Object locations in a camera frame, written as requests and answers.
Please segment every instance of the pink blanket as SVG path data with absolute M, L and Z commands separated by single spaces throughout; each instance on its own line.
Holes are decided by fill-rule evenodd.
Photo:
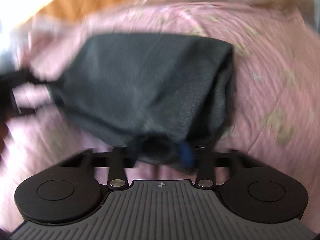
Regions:
M 247 5 L 193 3 L 95 15 L 58 39 L 40 42 L 41 49 L 29 54 L 35 73 L 57 78 L 87 37 L 105 32 L 201 35 L 234 44 L 234 123 L 216 150 L 248 152 L 300 181 L 309 193 L 302 221 L 320 232 L 320 119 L 316 115 L 320 112 L 320 39 L 305 26 L 298 11 L 284 16 Z M 20 105 L 50 101 L 46 88 L 26 85 L 15 95 Z M 23 180 L 85 148 L 110 150 L 68 123 L 54 107 L 44 108 L 37 116 L 16 118 L 9 128 L 11 136 L 0 164 L 0 227 L 7 231 L 23 221 L 13 198 Z M 168 167 L 155 172 L 143 163 L 126 172 L 130 181 L 194 179 Z M 96 178 L 105 183 L 105 169 L 97 169 Z

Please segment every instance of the white crosshair logo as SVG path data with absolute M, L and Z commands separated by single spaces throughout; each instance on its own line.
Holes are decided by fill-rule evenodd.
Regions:
M 157 186 L 162 188 L 162 187 L 165 187 L 167 185 L 161 182 L 161 183 L 157 184 Z

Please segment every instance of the dark gray cloth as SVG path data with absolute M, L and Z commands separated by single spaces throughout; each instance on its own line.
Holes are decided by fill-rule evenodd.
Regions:
M 141 134 L 214 138 L 232 108 L 232 45 L 198 36 L 90 38 L 47 84 L 67 119 L 112 146 Z

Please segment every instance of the silver screw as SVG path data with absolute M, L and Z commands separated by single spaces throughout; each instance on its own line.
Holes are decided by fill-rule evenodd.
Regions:
M 125 182 L 123 179 L 113 179 L 112 181 L 110 181 L 110 185 L 112 187 L 122 187 L 125 185 Z
M 214 183 L 209 179 L 201 179 L 198 181 L 198 185 L 200 187 L 211 187 L 211 186 L 213 186 L 213 184 Z

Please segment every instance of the gray ribbed plate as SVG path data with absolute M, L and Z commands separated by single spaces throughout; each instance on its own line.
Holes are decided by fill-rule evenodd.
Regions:
M 109 194 L 92 216 L 53 227 L 23 224 L 14 240 L 309 240 L 316 236 L 298 219 L 280 224 L 247 221 L 227 210 L 214 192 L 188 180 L 135 181 Z

